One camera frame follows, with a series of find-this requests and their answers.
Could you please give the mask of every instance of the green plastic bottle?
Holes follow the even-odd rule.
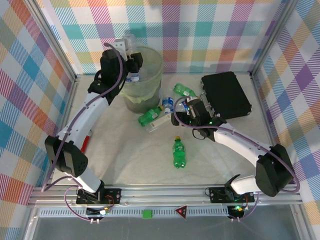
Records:
[[[141,124],[142,127],[144,127],[148,123],[151,123],[153,120],[155,120],[163,109],[164,106],[158,106],[155,109],[150,109],[138,118],[138,122]]]
[[[186,166],[185,146],[179,136],[175,137],[173,150],[173,165],[175,168],[184,168]]]
[[[196,94],[193,90],[191,90],[190,88],[182,85],[181,83],[177,83],[175,86],[174,86],[174,89],[173,91],[176,93],[176,94],[179,94],[181,96],[187,96],[187,97],[196,97]]]

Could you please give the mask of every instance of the black case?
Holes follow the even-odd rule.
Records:
[[[249,115],[252,106],[234,72],[223,72],[201,78],[206,98],[223,119]]]

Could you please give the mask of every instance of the white floor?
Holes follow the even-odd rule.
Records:
[[[183,83],[200,94],[203,74],[163,74],[162,88],[172,89]],[[253,111],[250,115],[229,119],[237,130],[269,143],[261,110],[248,74],[237,74]],[[93,76],[80,76],[71,117],[82,104]],[[224,184],[236,174],[254,175],[255,168],[233,150],[209,139],[197,140],[192,130],[169,125],[147,132],[137,121],[139,115],[127,110],[123,98],[117,96],[102,113],[93,129],[86,156],[89,167],[107,185],[112,184]],[[186,167],[173,166],[172,146],[181,136],[186,148]],[[63,176],[55,171],[53,180]]]

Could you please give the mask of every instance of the plaid wallpaper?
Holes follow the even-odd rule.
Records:
[[[272,134],[294,162],[320,239],[320,0],[299,1],[257,84]]]
[[[37,0],[75,71],[94,74],[123,34],[163,54],[165,73],[252,70],[286,0]]]
[[[23,0],[0,1],[0,240],[17,238],[72,81]]]

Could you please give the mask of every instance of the red triangle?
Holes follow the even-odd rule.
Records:
[[[181,206],[181,207],[175,209],[175,211],[176,211],[181,217],[183,217],[184,219],[186,219],[186,217],[187,217],[187,205]]]

